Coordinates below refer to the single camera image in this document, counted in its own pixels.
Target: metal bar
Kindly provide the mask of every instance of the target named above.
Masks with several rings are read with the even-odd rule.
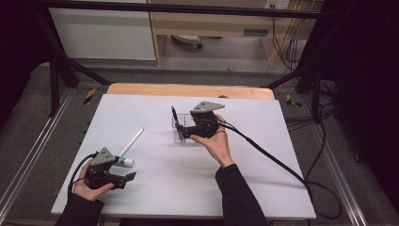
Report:
[[[0,225],[2,225],[9,209],[11,208],[12,204],[14,204],[14,201],[17,198],[18,194],[20,193],[21,189],[23,188],[26,179],[28,178],[30,172],[32,171],[33,167],[38,161],[41,151],[44,149],[47,140],[49,139],[54,129],[56,128],[59,119],[61,118],[65,108],[67,107],[67,104],[70,100],[72,93],[73,89],[66,89],[66,91],[64,91],[64,94],[62,95],[61,98],[60,108],[58,109],[56,114],[47,121],[38,139],[36,140],[35,144],[32,146],[31,150],[29,151],[29,154],[26,156],[24,162],[18,169],[17,173],[15,174],[11,183],[9,184],[6,192],[1,198]]]
[[[311,108],[309,101],[305,99],[302,95],[299,96],[301,99],[301,103],[304,105],[305,111],[307,112],[308,115],[310,115]],[[312,126],[313,130],[317,135],[318,141],[321,144],[323,140],[323,132],[321,125],[313,123]],[[331,177],[334,180],[335,186],[337,187],[338,192],[340,193],[343,205],[345,206],[346,212],[350,220],[352,221],[352,224],[356,226],[366,226],[367,221],[363,213],[361,212],[358,202],[356,201],[355,195],[353,194],[352,189],[347,183],[346,178],[343,175],[343,171],[341,170],[341,167],[338,164],[327,140],[325,142],[323,157],[326,161],[329,172],[331,173]]]
[[[305,73],[308,73],[309,72],[309,68],[310,68],[309,65],[304,65],[302,68],[296,69],[295,71],[283,76],[282,78],[270,83],[269,85],[261,86],[261,88],[268,88],[268,89],[277,88],[281,84],[284,84],[284,83],[290,81],[291,79],[293,79],[295,77],[301,77]]]
[[[50,55],[56,62],[56,69],[61,75],[65,85],[67,87],[76,87],[79,83],[79,80],[76,78],[71,66],[66,64],[63,60],[62,55],[60,54],[63,53],[63,49],[59,46],[52,29],[47,24],[42,14],[42,10],[31,8],[30,13],[32,13],[32,16],[35,18],[39,29],[41,32],[43,32],[46,41],[49,43],[49,47],[51,48],[51,51],[49,51]]]
[[[304,19],[336,19],[338,14],[318,11],[297,11],[267,8],[228,8],[209,6],[188,6],[169,4],[140,4],[140,3],[116,3],[116,2],[88,2],[88,1],[64,1],[64,0],[36,0],[36,4],[47,8],[75,8],[115,11],[146,11],[146,12],[174,12],[214,15],[237,15],[259,17],[283,17]]]
[[[97,82],[101,83],[102,85],[111,85],[115,82],[108,81],[105,78],[102,78],[100,75],[97,73],[92,72],[91,70],[87,69],[85,66],[79,64],[78,62],[74,61],[71,59],[69,56],[67,56],[65,53],[61,53],[61,55],[67,60],[67,62],[70,63],[76,70],[80,71],[81,73],[84,73],[85,75],[89,76],[90,78],[96,80]]]
[[[320,69],[317,69],[313,78],[313,92],[311,95],[311,115],[314,117],[316,123],[320,123],[321,120],[321,116],[319,116],[320,77]]]

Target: white tabletop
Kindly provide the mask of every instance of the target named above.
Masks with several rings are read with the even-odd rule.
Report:
[[[171,127],[172,105],[177,113],[188,114],[200,101],[225,105],[215,113],[302,175],[278,101],[105,94],[52,213],[63,212],[68,182],[85,156],[102,147],[117,155],[144,127],[125,155],[134,158],[134,167],[111,168],[113,174],[136,171],[137,175],[124,189],[102,195],[102,213],[120,218],[222,217],[221,193],[215,181],[217,162],[199,144],[174,142]],[[267,218],[315,218],[306,188],[293,175],[233,131],[227,133],[231,155]]]

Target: white stick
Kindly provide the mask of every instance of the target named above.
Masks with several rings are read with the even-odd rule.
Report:
[[[140,137],[140,135],[143,133],[144,128],[141,128],[137,134],[135,134],[135,136],[132,138],[132,140],[130,140],[130,142],[126,145],[126,147],[123,149],[123,151],[120,153],[119,157],[123,157],[126,152],[130,149],[130,147],[132,147],[133,143],[135,143],[135,141],[138,139],[138,137]]]

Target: white cylinder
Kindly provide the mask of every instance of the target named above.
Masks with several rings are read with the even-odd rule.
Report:
[[[133,158],[121,157],[120,160],[114,165],[118,167],[132,168],[134,163],[135,160]]]

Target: person's left hand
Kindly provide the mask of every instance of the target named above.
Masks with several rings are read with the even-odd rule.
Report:
[[[82,170],[80,171],[79,178],[85,178],[86,172],[88,171],[88,167],[90,166],[91,161],[93,161],[93,159],[88,161],[86,165],[82,168]],[[73,193],[92,202],[96,201],[97,198],[99,198],[105,192],[109,191],[114,186],[114,184],[109,183],[105,186],[93,190],[86,185],[85,181],[86,179],[77,181],[74,184]]]

